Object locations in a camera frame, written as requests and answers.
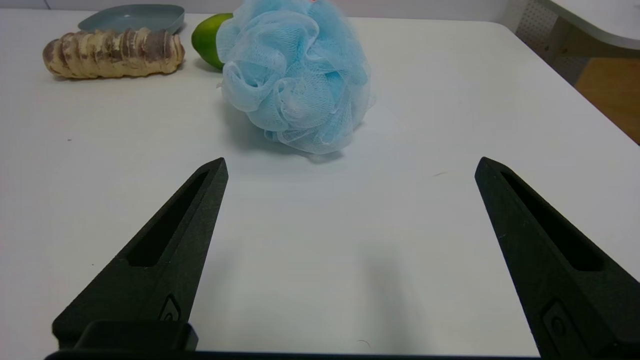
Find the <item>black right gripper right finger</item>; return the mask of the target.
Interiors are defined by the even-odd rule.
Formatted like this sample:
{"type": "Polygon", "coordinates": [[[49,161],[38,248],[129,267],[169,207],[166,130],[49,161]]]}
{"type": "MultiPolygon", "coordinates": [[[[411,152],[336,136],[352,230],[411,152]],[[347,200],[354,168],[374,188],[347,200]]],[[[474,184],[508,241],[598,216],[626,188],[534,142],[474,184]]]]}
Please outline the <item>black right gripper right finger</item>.
{"type": "Polygon", "coordinates": [[[474,178],[541,358],[637,360],[639,282],[509,167],[474,178]]]}

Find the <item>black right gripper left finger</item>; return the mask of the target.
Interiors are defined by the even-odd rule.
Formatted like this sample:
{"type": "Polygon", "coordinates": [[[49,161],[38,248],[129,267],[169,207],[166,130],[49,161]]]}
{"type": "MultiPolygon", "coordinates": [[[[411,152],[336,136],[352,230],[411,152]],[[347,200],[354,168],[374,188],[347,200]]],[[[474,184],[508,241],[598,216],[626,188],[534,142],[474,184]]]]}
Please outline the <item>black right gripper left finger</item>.
{"type": "Polygon", "coordinates": [[[206,162],[52,322],[61,351],[194,351],[189,323],[229,179],[206,162]]]}

